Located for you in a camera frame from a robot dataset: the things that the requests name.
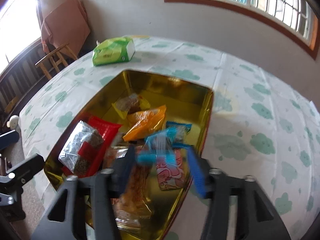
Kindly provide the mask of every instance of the tissue box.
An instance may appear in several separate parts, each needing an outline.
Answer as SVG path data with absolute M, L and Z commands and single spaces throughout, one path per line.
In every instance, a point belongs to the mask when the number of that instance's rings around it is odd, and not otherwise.
M 128 62 L 135 52 L 133 40 L 118 37 L 105 40 L 93 50 L 92 62 L 95 66 Z

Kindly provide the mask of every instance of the metal screw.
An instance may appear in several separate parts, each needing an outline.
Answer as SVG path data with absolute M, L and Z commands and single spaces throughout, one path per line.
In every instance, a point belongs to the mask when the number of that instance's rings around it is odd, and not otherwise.
M 247 175 L 244 177 L 244 180 L 247 181 L 247 182 L 254 182 L 256 181 L 256 177 L 252 176 L 252 175 Z
M 8 197 L 8 204 L 12 205 L 14 203 L 13 197 Z
M 78 178 L 78 176 L 75 176 L 75 175 L 70 175 L 67 177 L 67 181 L 75 181 L 76 179 Z
M 111 174 L 111 173 L 113 173 L 113 169 L 112 168 L 103 169 L 101 171 L 101 174 Z
M 9 175 L 8 175 L 9 179 L 13 179 L 15 176 L 16 175 L 13 172 L 9 173 Z
M 214 175 L 219 175 L 222 173 L 222 170 L 220 170 L 219 168 L 212 168 L 209 170 L 209 173 Z

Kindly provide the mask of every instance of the window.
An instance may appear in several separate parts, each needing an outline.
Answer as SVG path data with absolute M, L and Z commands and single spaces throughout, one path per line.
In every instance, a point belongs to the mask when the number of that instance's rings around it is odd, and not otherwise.
M 291 38 L 314 59 L 320 35 L 318 19 L 306 0 L 165 0 L 222 7 L 255 18 Z
M 41 36 L 36 0 L 14 0 L 0 19 L 0 73 Z

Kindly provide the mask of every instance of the orange snack packet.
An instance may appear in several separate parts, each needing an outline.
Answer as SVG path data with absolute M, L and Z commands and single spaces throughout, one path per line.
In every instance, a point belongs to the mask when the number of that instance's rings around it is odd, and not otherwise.
M 164 105 L 151 110 L 139 111 L 127 115 L 127 119 L 132 128 L 123 136 L 123 140 L 127 142 L 142 139 L 161 130 L 166 110 L 167 107 Z

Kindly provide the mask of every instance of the tablecloth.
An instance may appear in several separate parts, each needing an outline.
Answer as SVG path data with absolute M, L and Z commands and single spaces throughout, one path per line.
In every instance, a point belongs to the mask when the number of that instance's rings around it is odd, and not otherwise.
M 72 118 L 122 70 L 172 75 L 215 91 L 203 157 L 229 176 L 254 175 L 291 238 L 301 238 L 320 211 L 320 117 L 313 103 L 227 53 L 157 37 L 134 37 L 134 43 L 128 63 L 94 67 L 90 52 L 39 90 L 19 117 L 25 157 L 38 153 L 46 159 Z M 55 190 L 43 171 L 33 183 L 46 207 Z M 232 214 L 235 202 L 231 197 Z M 208 201 L 192 185 L 165 239 L 199 239 L 207 211 Z M 93 237 L 92 229 L 87 232 Z

